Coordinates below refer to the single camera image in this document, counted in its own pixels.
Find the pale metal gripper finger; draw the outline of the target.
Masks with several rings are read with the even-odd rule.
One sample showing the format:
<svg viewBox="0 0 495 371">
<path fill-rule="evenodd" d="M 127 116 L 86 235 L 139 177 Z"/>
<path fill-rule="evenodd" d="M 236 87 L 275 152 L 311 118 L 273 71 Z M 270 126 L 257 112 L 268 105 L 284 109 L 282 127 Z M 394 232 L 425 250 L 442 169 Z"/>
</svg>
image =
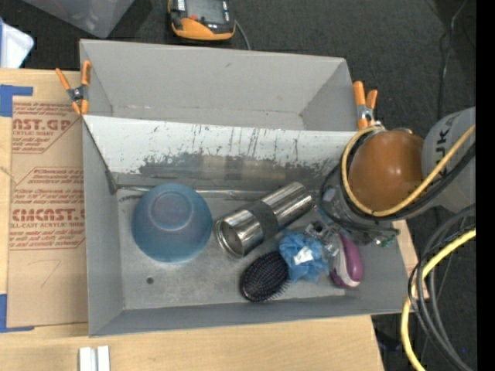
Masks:
<svg viewBox="0 0 495 371">
<path fill-rule="evenodd" d="M 334 240 L 323 246 L 323 258 L 326 261 L 330 270 L 338 264 L 340 259 L 341 242 Z"/>
<path fill-rule="evenodd" d="M 315 221 L 306 227 L 306 234 L 314 240 L 325 242 L 329 235 L 329 227 L 320 221 Z"/>
</svg>

